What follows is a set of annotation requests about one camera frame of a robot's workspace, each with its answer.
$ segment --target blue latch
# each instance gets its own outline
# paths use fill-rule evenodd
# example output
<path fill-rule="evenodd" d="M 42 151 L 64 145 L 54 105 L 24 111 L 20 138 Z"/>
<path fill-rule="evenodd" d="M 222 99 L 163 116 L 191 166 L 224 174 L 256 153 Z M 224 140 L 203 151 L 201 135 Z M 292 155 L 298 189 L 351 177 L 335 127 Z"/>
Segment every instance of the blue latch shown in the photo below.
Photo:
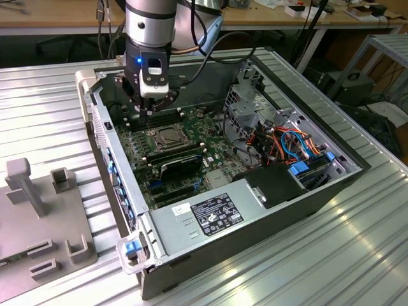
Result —
<path fill-rule="evenodd" d="M 142 245 L 140 244 L 140 241 L 138 240 L 126 242 L 125 246 L 126 246 L 126 256 L 134 254 L 135 252 L 140 251 L 143 248 Z"/>
<path fill-rule="evenodd" d="M 309 170 L 309 167 L 305 164 L 304 161 L 299 161 L 297 163 L 292 164 L 289 169 L 292 171 L 294 175 L 298 175 L 299 173 Z"/>
<path fill-rule="evenodd" d="M 113 161 L 110 161 L 108 164 L 108 172 L 112 173 L 113 172 Z"/>
<path fill-rule="evenodd" d="M 329 161 L 333 161 L 336 157 L 334 156 L 333 153 L 331 152 L 327 152 L 326 154 L 327 158 L 329 159 Z"/>

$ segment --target wooden desk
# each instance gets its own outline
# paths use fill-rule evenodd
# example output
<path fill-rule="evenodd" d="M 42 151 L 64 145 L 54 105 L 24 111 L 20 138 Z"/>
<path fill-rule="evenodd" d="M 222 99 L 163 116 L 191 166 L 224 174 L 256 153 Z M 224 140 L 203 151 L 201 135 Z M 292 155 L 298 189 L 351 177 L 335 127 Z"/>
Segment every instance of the wooden desk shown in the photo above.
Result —
<path fill-rule="evenodd" d="M 25 9 L 30 16 L 17 11 L 0 9 L 1 35 L 53 35 L 53 34 L 90 34 L 98 32 L 96 21 L 96 0 L 24 0 Z M 112 30 L 124 20 L 124 13 L 114 0 L 110 0 Z M 375 29 L 392 28 L 391 33 L 398 33 L 405 24 L 404 20 L 360 22 L 344 12 L 345 6 L 335 6 L 336 12 L 327 15 L 316 25 L 316 33 L 302 57 L 298 71 L 303 72 L 323 35 L 328 29 Z M 279 6 L 273 10 L 252 2 L 247 10 L 226 8 L 223 13 L 222 30 L 288 30 L 302 29 L 304 18 L 293 18 Z M 103 23 L 102 32 L 108 32 L 108 25 Z"/>
<path fill-rule="evenodd" d="M 0 8 L 0 35 L 90 34 L 98 32 L 96 0 L 23 0 L 30 15 Z M 114 0 L 109 1 L 113 31 L 123 22 L 125 14 Z M 108 17 L 102 26 L 108 32 Z"/>
<path fill-rule="evenodd" d="M 325 32 L 328 29 L 384 29 L 390 28 L 391 34 L 398 33 L 407 22 L 402 19 L 375 20 L 372 22 L 361 22 L 348 15 L 344 10 L 345 6 L 335 6 L 332 15 L 327 14 L 325 18 L 319 20 L 315 26 L 317 29 L 309 47 L 306 49 L 297 70 L 302 72 L 307 67 L 317 46 L 320 44 Z M 238 8 L 224 9 L 222 30 L 226 31 L 249 31 L 249 30 L 289 30 L 302 29 L 305 19 L 301 17 L 291 17 L 284 12 L 284 8 L 278 6 L 274 9 L 267 8 L 256 2 L 252 2 L 251 8 L 247 10 Z"/>

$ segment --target gray part holder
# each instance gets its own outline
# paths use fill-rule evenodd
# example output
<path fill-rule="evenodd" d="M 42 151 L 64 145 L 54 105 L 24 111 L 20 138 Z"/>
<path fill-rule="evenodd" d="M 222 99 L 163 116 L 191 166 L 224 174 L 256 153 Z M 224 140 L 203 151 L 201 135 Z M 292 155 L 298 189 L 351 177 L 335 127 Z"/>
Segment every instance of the gray part holder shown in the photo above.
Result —
<path fill-rule="evenodd" d="M 65 248 L 68 255 L 69 260 L 73 264 L 81 263 L 86 260 L 91 254 L 92 250 L 88 246 L 87 239 L 85 235 L 81 235 L 82 246 L 81 249 L 75 250 L 74 247 L 71 246 L 68 240 L 65 240 Z"/>
<path fill-rule="evenodd" d="M 31 175 L 31 167 L 28 160 L 26 158 L 19 158 L 12 161 L 7 161 L 6 169 L 8 180 L 12 182 L 14 187 L 15 184 L 20 185 L 25 196 L 30 201 L 33 209 L 37 213 L 37 216 L 39 218 L 44 217 L 47 213 L 45 212 L 44 203 L 41 200 L 37 188 L 29 178 Z"/>
<path fill-rule="evenodd" d="M 52 178 L 52 185 L 56 193 L 63 193 L 73 187 L 73 182 L 68 176 L 66 168 L 59 168 L 50 172 Z"/>
<path fill-rule="evenodd" d="M 27 255 L 31 259 L 43 256 L 56 250 L 57 246 L 53 243 L 51 239 L 47 239 L 46 241 L 42 241 L 36 245 L 32 245 L 27 247 Z"/>
<path fill-rule="evenodd" d="M 0 303 L 98 258 L 75 174 L 63 168 L 31 181 L 28 161 L 19 162 L 19 169 L 8 163 L 7 185 L 3 182 L 5 187 L 0 188 Z M 46 215 L 38 218 L 20 187 L 21 180 L 28 181 L 24 188 L 37 194 Z M 74 244 L 74 248 L 69 245 L 69 252 L 66 240 Z"/>
<path fill-rule="evenodd" d="M 42 279 L 43 277 L 49 276 L 60 269 L 60 264 L 52 258 L 50 260 L 39 263 L 38 265 L 30 267 L 30 276 L 35 281 Z"/>

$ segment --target ribbed aluminum surface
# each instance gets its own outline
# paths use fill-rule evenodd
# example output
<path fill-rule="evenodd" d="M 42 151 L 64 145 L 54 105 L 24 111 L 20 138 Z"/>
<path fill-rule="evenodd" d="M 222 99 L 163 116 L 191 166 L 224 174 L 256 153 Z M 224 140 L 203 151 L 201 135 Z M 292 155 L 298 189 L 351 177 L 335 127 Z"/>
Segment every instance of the ribbed aluminum surface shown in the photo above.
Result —
<path fill-rule="evenodd" d="M 373 35 L 368 43 L 408 68 L 408 35 Z"/>
<path fill-rule="evenodd" d="M 24 153 L 35 160 L 35 175 L 54 165 L 76 170 L 100 255 L 94 265 L 5 305 L 407 305 L 407 168 L 278 55 L 263 49 L 256 54 L 372 169 L 312 217 L 147 302 L 140 300 L 136 278 L 121 271 L 113 250 L 119 234 L 85 139 L 73 83 L 73 73 L 84 66 L 114 63 L 0 71 L 0 161 Z M 266 91 L 281 106 L 287 104 L 274 86 L 267 84 Z"/>

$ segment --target warning label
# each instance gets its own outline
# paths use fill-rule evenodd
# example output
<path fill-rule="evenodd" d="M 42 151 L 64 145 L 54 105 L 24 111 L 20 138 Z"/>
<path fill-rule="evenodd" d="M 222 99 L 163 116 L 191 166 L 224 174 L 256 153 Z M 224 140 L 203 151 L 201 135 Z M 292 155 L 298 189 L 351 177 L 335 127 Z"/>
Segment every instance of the warning label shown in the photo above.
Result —
<path fill-rule="evenodd" d="M 206 236 L 212 236 L 244 220 L 226 193 L 191 205 L 191 210 Z"/>

